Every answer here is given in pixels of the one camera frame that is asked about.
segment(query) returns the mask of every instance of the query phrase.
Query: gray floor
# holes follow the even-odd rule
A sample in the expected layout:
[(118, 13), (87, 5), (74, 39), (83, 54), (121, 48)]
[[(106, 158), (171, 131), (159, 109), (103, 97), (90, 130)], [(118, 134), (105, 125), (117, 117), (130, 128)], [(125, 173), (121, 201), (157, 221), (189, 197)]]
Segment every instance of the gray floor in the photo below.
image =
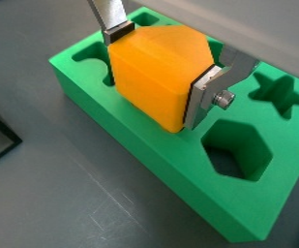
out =
[(0, 247), (298, 247), (299, 185), (270, 240), (229, 244), (65, 96), (49, 58), (98, 28), (86, 0), (0, 0), (0, 115), (23, 139)]

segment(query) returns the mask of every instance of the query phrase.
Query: green block side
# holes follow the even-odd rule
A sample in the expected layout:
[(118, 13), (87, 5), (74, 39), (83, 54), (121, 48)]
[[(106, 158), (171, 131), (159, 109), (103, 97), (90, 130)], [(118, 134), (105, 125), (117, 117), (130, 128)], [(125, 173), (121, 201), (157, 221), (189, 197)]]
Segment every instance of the green block side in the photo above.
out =
[[(130, 18), (138, 26), (178, 24), (146, 8)], [(218, 59), (222, 44), (209, 41)], [(170, 134), (115, 91), (99, 32), (50, 62), (66, 95), (226, 239), (265, 240), (299, 177), (299, 79), (262, 63), (231, 88), (230, 109), (214, 108), (194, 131)], [(233, 151), (246, 179), (217, 172), (203, 145)]]

